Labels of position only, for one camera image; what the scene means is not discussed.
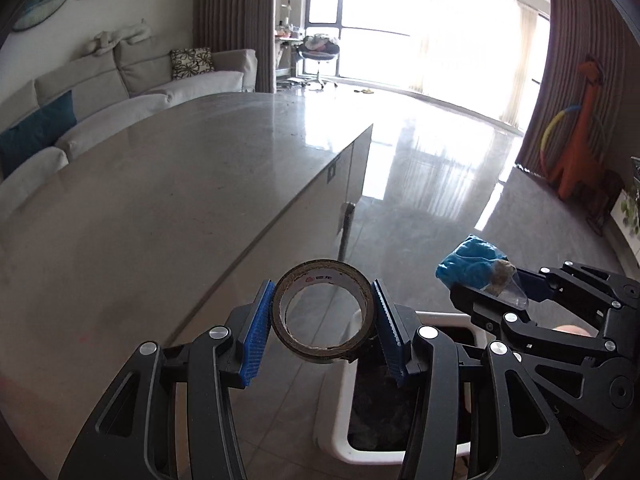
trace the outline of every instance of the white plush toy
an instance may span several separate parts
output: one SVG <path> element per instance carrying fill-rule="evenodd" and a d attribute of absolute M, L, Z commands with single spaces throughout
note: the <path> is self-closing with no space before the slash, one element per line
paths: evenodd
<path fill-rule="evenodd" d="M 135 44 L 150 37 L 151 27 L 145 20 L 142 20 L 142 23 L 137 23 L 130 27 L 120 28 L 112 32 L 101 32 L 93 41 L 85 45 L 83 55 L 88 56 L 89 54 L 93 54 L 94 56 L 101 56 L 113 50 L 121 41 Z"/>

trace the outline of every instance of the throw pillow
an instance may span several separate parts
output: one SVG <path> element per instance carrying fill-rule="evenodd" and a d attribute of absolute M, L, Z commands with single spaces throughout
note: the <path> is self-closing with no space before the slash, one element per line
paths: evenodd
<path fill-rule="evenodd" d="M 172 79 L 184 79 L 213 71 L 210 48 L 181 48 L 171 51 Z"/>
<path fill-rule="evenodd" d="M 26 119 L 0 134 L 0 167 L 5 178 L 22 163 L 76 126 L 72 91 L 36 110 Z"/>

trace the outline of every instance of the floral patterned pillow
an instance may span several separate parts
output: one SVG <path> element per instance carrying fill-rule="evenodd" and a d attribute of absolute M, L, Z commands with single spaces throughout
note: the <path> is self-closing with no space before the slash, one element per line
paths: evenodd
<path fill-rule="evenodd" d="M 184 79 L 198 74 L 213 72 L 210 48 L 182 48 L 171 51 L 174 69 L 172 79 Z"/>

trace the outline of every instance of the teal pillow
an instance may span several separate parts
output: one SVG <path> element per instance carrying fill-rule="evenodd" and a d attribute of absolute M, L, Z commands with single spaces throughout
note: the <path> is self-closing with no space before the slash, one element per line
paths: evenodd
<path fill-rule="evenodd" d="M 0 134 L 0 166 L 5 178 L 28 158 L 56 141 L 76 126 L 72 91 L 61 95 L 26 119 Z"/>

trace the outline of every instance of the blue gripper pad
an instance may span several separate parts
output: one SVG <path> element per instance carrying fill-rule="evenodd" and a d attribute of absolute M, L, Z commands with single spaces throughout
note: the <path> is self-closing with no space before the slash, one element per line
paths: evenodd
<path fill-rule="evenodd" d="M 398 313 L 395 305 L 386 300 L 384 285 L 376 280 L 371 284 L 371 291 L 376 303 L 376 328 L 386 366 L 398 386 L 403 386 L 409 378 L 406 364 L 411 360 L 411 341 L 402 323 L 398 325 L 394 319 Z"/>
<path fill-rule="evenodd" d="M 241 346 L 242 364 L 238 375 L 243 387 L 247 387 L 260 369 L 260 362 L 271 330 L 269 310 L 276 286 L 273 282 L 263 284 L 255 298 L 248 326 L 242 327 L 238 344 Z"/>

